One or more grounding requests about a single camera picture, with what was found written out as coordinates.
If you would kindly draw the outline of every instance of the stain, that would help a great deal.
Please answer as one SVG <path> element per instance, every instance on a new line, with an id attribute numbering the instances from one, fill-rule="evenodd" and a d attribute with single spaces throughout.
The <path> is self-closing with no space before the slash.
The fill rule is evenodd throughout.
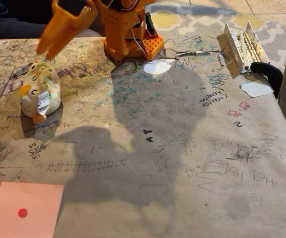
<path id="1" fill-rule="evenodd" d="M 243 220 L 251 214 L 249 202 L 241 196 L 231 196 L 225 201 L 226 214 L 233 214 L 237 220 Z"/>

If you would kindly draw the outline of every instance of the black clip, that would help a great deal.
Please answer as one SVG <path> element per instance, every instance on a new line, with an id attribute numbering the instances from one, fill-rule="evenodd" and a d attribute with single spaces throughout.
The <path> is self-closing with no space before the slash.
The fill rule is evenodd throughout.
<path id="1" fill-rule="evenodd" d="M 263 62 L 251 63 L 250 70 L 254 73 L 264 74 L 268 78 L 268 82 L 274 90 L 274 96 L 278 98 L 283 81 L 282 72 L 277 67 Z"/>
<path id="2" fill-rule="evenodd" d="M 146 22 L 146 25 L 147 25 L 147 32 L 148 32 L 148 34 L 149 35 L 157 34 L 156 31 L 155 31 L 153 22 L 152 22 L 151 14 L 149 12 L 147 12 L 145 14 L 145 22 Z"/>

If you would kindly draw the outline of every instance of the patterned rug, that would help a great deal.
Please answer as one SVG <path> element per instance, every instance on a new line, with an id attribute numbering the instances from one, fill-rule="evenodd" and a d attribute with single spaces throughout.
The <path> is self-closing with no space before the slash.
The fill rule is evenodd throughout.
<path id="1" fill-rule="evenodd" d="M 223 33 L 226 21 L 232 30 L 244 29 L 249 20 L 264 47 L 271 64 L 282 71 L 286 63 L 286 27 L 256 16 L 230 10 L 195 5 L 153 4 L 151 12 L 158 34 L 164 38 L 173 35 L 207 35 L 216 37 Z"/>

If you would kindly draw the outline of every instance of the tag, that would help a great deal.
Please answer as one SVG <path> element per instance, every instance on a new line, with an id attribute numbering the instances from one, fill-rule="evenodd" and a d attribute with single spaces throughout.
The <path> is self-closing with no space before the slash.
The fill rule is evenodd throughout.
<path id="1" fill-rule="evenodd" d="M 45 106 L 45 107 L 42 107 L 40 109 L 37 109 L 37 111 L 40 115 L 45 115 L 48 108 L 49 108 L 49 106 Z"/>
<path id="2" fill-rule="evenodd" d="M 41 115 L 44 115 L 49 108 L 50 101 L 49 101 L 49 94 L 48 90 L 42 92 L 37 96 L 37 112 Z"/>

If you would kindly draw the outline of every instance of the yellow pattern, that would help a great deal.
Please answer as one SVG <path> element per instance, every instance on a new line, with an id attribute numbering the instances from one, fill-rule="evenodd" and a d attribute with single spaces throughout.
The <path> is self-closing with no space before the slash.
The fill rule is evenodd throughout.
<path id="1" fill-rule="evenodd" d="M 265 23 L 263 19 L 257 16 L 247 15 L 243 13 L 239 13 L 236 17 L 233 18 L 232 21 L 243 27 L 247 27 L 247 22 L 250 21 L 250 24 L 254 30 L 259 29 Z"/>
<path id="2" fill-rule="evenodd" d="M 170 28 L 179 21 L 176 14 L 166 10 L 157 11 L 151 15 L 153 23 L 163 29 Z"/>

